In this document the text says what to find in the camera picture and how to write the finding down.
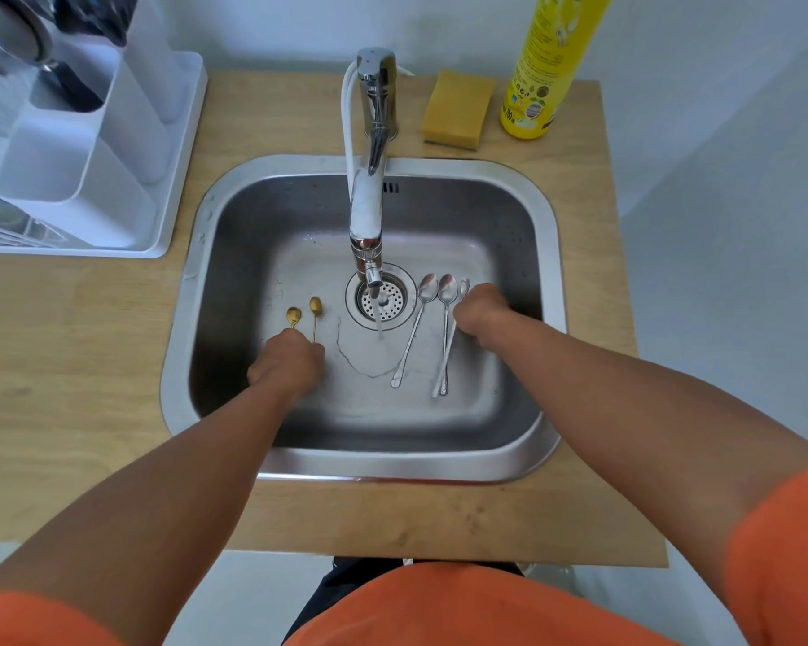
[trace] sink rim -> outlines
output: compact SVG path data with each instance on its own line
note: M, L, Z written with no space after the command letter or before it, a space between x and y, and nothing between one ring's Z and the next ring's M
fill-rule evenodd
M505 165L476 159L390 158L386 174L478 181L515 197L533 224L543 320L567 331L557 221L549 201L533 182ZM198 206L160 382L162 415L172 435L200 419L189 395L189 371L220 217L247 186L305 175L345 175L345 158L283 154L255 158L224 174ZM499 483L528 475L550 458L560 441L553 426L539 414L523 435L491 450L393 453L274 447L258 478Z

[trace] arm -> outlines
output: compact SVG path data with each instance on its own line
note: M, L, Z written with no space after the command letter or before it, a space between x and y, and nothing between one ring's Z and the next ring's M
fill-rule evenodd
M0 591L64 601L131 646L161 643L323 358L298 331L270 339L247 390L60 512L0 565Z
M582 460L685 555L724 598L733 528L808 469L808 441L728 393L519 315L490 285L455 309Z

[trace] person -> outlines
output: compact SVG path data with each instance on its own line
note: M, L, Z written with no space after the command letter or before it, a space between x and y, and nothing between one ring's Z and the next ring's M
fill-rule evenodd
M676 545L752 645L808 646L808 441L701 380L517 314L492 285L475 287L455 318ZM0 565L0 646L160 644L323 368L323 347L301 333L269 339L245 391L24 543ZM517 573L336 560L287 643L667 643Z

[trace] dark pants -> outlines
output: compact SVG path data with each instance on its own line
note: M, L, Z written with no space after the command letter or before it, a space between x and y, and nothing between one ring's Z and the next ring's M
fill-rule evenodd
M516 576L523 576L517 565L512 563L473 563L482 567L491 567L506 571ZM318 614L328 610L350 592L365 585L375 578L388 574L393 569L404 566L403 561L387 557L336 557L333 559L333 570L323 577L321 585L302 608L294 624L288 630L284 641L296 630L302 628Z

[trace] drain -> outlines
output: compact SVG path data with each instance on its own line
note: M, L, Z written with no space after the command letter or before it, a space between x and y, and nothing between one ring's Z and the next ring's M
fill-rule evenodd
M346 305L356 324L377 330L374 308L368 286L354 274L347 284ZM406 323L416 308L416 284L406 271L391 262L383 264L383 284L380 288L380 321L384 331L391 331Z

